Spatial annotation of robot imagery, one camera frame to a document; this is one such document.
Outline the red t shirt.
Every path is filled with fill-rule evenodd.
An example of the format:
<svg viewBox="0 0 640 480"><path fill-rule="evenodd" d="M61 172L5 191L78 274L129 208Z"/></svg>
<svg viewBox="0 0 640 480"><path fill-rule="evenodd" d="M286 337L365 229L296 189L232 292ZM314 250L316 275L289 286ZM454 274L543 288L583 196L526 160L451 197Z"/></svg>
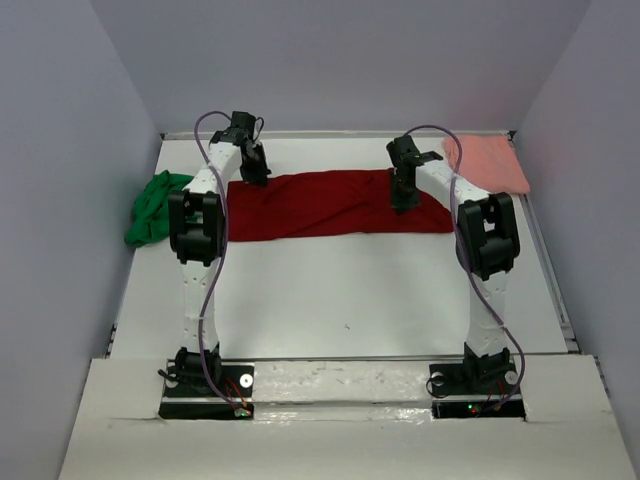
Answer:
<svg viewBox="0 0 640 480"><path fill-rule="evenodd" d="M445 207L425 193L419 200L407 213L392 209L389 169L281 175L265 186L233 181L228 188L230 240L453 231Z"/></svg>

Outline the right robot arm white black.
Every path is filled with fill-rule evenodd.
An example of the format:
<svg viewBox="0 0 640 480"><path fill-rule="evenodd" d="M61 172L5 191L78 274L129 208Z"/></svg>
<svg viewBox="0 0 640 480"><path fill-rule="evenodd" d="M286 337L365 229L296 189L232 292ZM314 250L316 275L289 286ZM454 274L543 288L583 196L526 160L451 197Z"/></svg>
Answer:
<svg viewBox="0 0 640 480"><path fill-rule="evenodd" d="M405 134L386 145L393 167L391 206L405 213L425 193L452 216L456 257L470 286L469 329L463 359L430 366L427 390L436 399L505 394L518 374L502 319L507 274L520 254L511 196L464 179L435 152L421 152Z"/></svg>

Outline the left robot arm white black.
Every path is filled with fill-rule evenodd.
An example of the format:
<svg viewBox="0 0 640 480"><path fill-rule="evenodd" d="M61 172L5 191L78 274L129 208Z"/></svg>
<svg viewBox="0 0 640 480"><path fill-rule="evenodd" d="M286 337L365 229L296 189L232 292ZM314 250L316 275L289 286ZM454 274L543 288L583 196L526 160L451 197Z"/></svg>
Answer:
<svg viewBox="0 0 640 480"><path fill-rule="evenodd" d="M235 174L264 187L271 170L256 127L264 121L261 117L234 111L226 116L225 129L216 131L207 145L201 142L201 123L217 114L210 111L196 120L194 139L204 165L168 197L169 241L181 269L184 306L173 381L187 382L198 394L213 393L231 403L219 388L222 361L214 319L214 292L230 236L227 188Z"/></svg>

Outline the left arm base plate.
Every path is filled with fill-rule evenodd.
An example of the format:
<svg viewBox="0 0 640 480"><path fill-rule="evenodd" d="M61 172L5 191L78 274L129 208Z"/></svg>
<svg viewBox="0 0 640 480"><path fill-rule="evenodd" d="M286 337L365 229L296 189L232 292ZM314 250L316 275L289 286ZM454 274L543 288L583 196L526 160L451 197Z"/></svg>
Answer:
<svg viewBox="0 0 640 480"><path fill-rule="evenodd" d="M249 421L254 418L255 365L224 362L214 392L204 377L179 379L170 361L158 374L164 385L159 416L165 420Z"/></svg>

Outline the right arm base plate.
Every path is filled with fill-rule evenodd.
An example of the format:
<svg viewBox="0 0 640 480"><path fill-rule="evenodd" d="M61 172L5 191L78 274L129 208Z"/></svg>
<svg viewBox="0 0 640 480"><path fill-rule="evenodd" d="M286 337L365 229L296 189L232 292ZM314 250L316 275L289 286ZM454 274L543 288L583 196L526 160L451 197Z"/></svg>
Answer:
<svg viewBox="0 0 640 480"><path fill-rule="evenodd" d="M526 418L521 390L513 392L519 375L511 363L506 370L474 379L461 363L429 366L425 389L432 398L435 420Z"/></svg>

